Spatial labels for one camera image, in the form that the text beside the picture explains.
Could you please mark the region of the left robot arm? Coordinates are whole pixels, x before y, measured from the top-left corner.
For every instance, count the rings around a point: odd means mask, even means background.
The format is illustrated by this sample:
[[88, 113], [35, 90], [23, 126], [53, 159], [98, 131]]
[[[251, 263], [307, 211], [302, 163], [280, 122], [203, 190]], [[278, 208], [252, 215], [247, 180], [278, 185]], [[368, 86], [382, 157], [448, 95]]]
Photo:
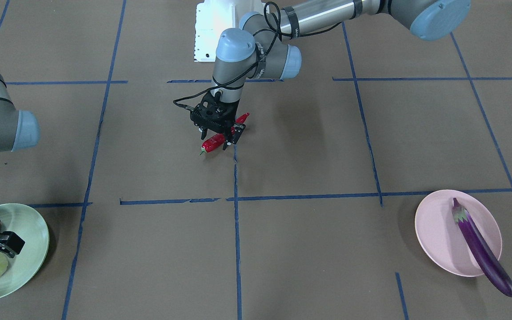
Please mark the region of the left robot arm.
[[247, 80], [292, 79], [299, 74], [300, 49], [284, 39], [323, 34], [362, 15], [388, 14], [425, 41], [455, 30], [471, 8], [469, 0], [307, 0], [280, 8], [271, 0], [205, 0], [196, 7], [195, 61], [215, 63], [209, 88], [189, 111], [205, 139], [209, 130], [236, 144], [245, 126], [236, 111]]

